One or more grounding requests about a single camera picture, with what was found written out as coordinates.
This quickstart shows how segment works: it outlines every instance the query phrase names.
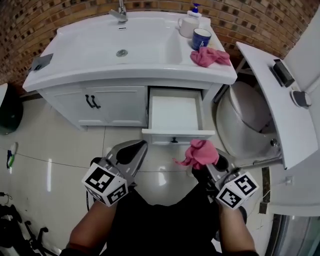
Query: cabinet door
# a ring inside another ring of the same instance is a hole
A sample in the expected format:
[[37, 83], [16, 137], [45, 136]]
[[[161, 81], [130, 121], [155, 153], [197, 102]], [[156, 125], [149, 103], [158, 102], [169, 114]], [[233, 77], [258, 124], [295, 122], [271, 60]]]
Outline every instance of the cabinet door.
[[110, 126], [147, 126], [146, 86], [102, 86], [86, 88]]
[[65, 88], [45, 91], [51, 98], [51, 104], [68, 120], [72, 120], [80, 126], [104, 126], [106, 120], [100, 110], [93, 107], [92, 98], [83, 92], [80, 86], [65, 86]]

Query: white tile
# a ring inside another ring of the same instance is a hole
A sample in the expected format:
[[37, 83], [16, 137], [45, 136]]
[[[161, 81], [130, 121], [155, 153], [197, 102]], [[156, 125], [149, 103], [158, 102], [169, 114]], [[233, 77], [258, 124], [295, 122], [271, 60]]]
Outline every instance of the white tile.
[[104, 126], [89, 126], [87, 131], [80, 131], [51, 108], [45, 160], [89, 168], [91, 160], [103, 154], [104, 133]]
[[150, 205], [164, 206], [176, 204], [196, 186], [196, 179], [185, 171], [138, 172], [135, 182], [135, 189]]
[[48, 120], [51, 106], [44, 99], [23, 103], [23, 116], [16, 131], [0, 135], [1, 147], [10, 149], [18, 142], [18, 152], [34, 158], [43, 158], [48, 136]]
[[86, 189], [81, 183], [86, 171], [17, 155], [6, 177], [22, 219], [31, 221], [36, 234], [42, 227], [49, 229], [43, 240], [50, 248], [65, 248], [72, 229], [87, 212]]
[[44, 99], [26, 101], [23, 108], [20, 126], [0, 136], [0, 147], [18, 142], [19, 154], [78, 167], [89, 167], [94, 157], [102, 156], [104, 127], [80, 131]]
[[[141, 128], [136, 127], [106, 127], [103, 143], [103, 155], [119, 143], [130, 140], [142, 140]], [[182, 162], [185, 159], [187, 145], [148, 145], [148, 151], [140, 170], [142, 172], [181, 172], [187, 167], [178, 165], [173, 158]]]
[[257, 190], [242, 205], [245, 208], [248, 216], [246, 226], [249, 229], [249, 231], [254, 231], [260, 227], [261, 221], [262, 221], [262, 214], [259, 213], [259, 207], [260, 207], [259, 202], [262, 200], [262, 188], [263, 188], [262, 169], [252, 168], [252, 169], [247, 169], [245, 171], [248, 171], [260, 186], [259, 190]]
[[142, 172], [186, 171], [188, 167], [175, 163], [173, 158], [179, 162], [185, 160], [188, 147], [187, 145], [148, 145], [148, 152], [140, 170]]
[[272, 224], [273, 224], [272, 219], [270, 219], [270, 215], [267, 216], [267, 218], [264, 218], [259, 228], [260, 235], [259, 235], [259, 242], [257, 244], [256, 249], [259, 255], [261, 256], [266, 254], [266, 250], [267, 250], [269, 239], [270, 239]]
[[263, 256], [263, 254], [260, 254], [259, 251], [258, 251], [258, 248], [259, 248], [260, 230], [250, 231], [250, 234], [251, 234], [251, 236], [252, 236], [252, 238], [253, 238], [256, 252], [257, 252], [260, 256]]
[[141, 128], [106, 126], [104, 131], [103, 156], [106, 156], [115, 145], [131, 140], [142, 140]]

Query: pink towel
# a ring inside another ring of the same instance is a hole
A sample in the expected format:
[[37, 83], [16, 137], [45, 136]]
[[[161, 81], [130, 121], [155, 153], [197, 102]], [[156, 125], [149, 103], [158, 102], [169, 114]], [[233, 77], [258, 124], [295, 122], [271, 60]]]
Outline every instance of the pink towel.
[[209, 140], [193, 139], [191, 146], [185, 152], [185, 160], [182, 162], [173, 159], [177, 164], [182, 166], [193, 166], [200, 170], [206, 164], [217, 164], [219, 154], [215, 146]]
[[230, 55], [228, 53], [209, 47], [200, 47], [199, 52], [192, 51], [190, 58], [194, 63], [205, 68], [209, 67], [214, 62], [231, 66]]

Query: cabinet handle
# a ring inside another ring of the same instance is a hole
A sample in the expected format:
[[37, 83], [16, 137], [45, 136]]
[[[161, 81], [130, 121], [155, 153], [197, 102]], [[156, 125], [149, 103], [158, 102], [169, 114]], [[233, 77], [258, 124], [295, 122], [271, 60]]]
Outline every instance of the cabinet handle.
[[172, 142], [172, 143], [178, 143], [178, 141], [176, 140], [176, 137], [172, 137], [171, 142]]
[[92, 106], [91, 103], [89, 102], [89, 95], [88, 94], [85, 95], [85, 100], [86, 100], [86, 103], [88, 103], [88, 105], [90, 106], [90, 108], [93, 109], [95, 107], [95, 106]]
[[91, 95], [91, 99], [92, 99], [93, 105], [94, 105], [97, 109], [100, 109], [101, 106], [98, 106], [97, 103], [95, 102], [95, 96], [94, 96], [94, 95]]

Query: trash can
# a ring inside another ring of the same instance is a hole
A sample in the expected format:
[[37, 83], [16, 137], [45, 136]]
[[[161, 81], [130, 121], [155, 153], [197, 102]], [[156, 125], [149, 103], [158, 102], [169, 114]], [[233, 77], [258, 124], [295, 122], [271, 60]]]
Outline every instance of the trash can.
[[24, 108], [15, 89], [0, 85], [0, 135], [14, 132], [22, 119]]

